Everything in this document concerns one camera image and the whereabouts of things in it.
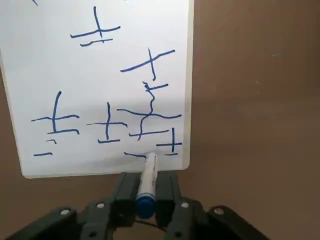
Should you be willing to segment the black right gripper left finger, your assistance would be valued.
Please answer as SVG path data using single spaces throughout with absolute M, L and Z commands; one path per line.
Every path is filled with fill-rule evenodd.
M 117 228 L 136 217 L 139 173 L 121 173 L 111 196 L 89 203 L 81 212 L 58 207 L 8 236 L 9 240 L 112 240 Z

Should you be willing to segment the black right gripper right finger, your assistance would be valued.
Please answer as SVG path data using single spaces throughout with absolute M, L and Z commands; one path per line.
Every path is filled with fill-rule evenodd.
M 231 208 L 183 197 L 176 172 L 160 172 L 155 189 L 155 219 L 165 240 L 267 240 L 268 237 Z

